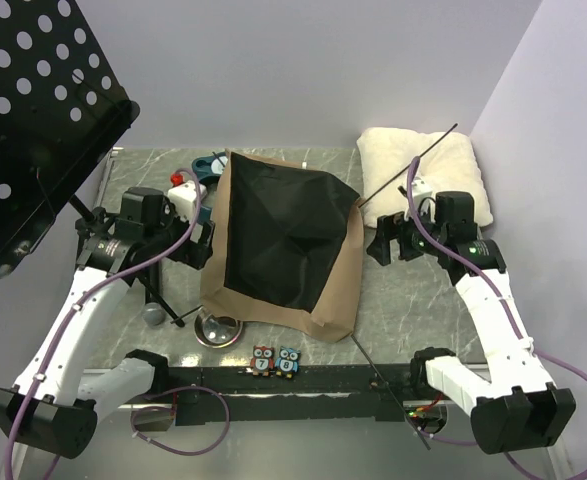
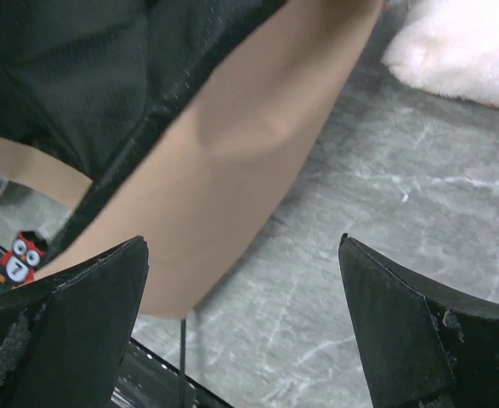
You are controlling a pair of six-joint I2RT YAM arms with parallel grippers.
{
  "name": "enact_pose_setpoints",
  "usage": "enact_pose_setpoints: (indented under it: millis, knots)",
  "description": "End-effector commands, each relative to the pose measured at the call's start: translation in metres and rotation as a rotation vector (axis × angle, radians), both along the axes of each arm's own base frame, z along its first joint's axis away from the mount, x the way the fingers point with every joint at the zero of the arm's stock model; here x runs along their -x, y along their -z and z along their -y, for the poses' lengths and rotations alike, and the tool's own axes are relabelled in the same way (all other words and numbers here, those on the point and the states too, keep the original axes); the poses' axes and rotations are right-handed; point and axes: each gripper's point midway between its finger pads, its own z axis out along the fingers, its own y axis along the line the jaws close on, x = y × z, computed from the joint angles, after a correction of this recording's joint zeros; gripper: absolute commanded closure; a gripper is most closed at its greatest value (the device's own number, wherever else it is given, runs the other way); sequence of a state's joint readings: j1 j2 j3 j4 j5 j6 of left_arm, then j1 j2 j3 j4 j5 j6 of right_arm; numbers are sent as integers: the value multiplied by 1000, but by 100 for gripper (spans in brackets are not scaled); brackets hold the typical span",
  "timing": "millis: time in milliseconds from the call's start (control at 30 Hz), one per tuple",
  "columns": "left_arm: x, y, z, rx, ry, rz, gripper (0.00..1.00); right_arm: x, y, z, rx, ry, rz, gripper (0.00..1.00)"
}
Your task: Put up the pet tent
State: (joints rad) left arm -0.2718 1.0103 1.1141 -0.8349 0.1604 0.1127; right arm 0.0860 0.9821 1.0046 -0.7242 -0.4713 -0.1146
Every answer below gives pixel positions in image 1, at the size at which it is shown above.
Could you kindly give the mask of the tan and black pet tent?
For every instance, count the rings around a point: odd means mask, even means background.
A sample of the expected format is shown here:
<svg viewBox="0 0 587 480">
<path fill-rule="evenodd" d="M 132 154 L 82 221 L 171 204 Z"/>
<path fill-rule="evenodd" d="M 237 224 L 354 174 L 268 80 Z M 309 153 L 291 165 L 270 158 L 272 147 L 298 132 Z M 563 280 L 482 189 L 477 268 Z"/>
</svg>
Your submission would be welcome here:
<svg viewBox="0 0 587 480">
<path fill-rule="evenodd" d="M 338 342 L 355 329 L 364 225 L 360 195 L 335 175 L 227 153 L 200 298 L 213 315 Z"/>
</svg>

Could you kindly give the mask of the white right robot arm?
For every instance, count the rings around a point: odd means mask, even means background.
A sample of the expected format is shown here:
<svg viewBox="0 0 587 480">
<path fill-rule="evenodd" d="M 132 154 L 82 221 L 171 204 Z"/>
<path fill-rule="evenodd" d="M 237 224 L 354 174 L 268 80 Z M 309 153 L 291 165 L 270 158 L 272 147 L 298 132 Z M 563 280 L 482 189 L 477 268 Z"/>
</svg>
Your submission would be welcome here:
<svg viewBox="0 0 587 480">
<path fill-rule="evenodd" d="M 425 399 L 440 392 L 459 406 L 486 454 L 554 445 L 576 401 L 570 389 L 555 385 L 535 355 L 502 253 L 495 241 L 481 238 L 474 221 L 473 197 L 441 192 L 416 208 L 417 218 L 409 212 L 379 217 L 366 252 L 387 266 L 396 241 L 402 260 L 436 257 L 471 315 L 490 377 L 472 371 L 448 348 L 427 347 L 411 359 L 412 392 Z"/>
</svg>

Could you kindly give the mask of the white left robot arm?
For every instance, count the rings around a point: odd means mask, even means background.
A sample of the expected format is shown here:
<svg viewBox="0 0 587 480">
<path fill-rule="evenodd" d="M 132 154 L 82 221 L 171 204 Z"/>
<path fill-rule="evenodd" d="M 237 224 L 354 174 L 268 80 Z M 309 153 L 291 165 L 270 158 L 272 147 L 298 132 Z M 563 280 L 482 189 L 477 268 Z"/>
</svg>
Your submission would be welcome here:
<svg viewBox="0 0 587 480">
<path fill-rule="evenodd" d="M 135 349 L 113 369 L 82 379 L 104 323 L 134 282 L 160 306 L 163 258 L 200 270 L 212 253 L 214 225 L 202 224 L 204 191 L 192 183 L 168 192 L 131 187 L 120 210 L 102 207 L 76 223 L 79 255 L 69 294 L 34 358 L 10 388 L 0 388 L 0 429 L 8 439 L 73 459 L 90 442 L 99 422 L 129 400 L 149 402 L 170 390 L 165 356 Z"/>
</svg>

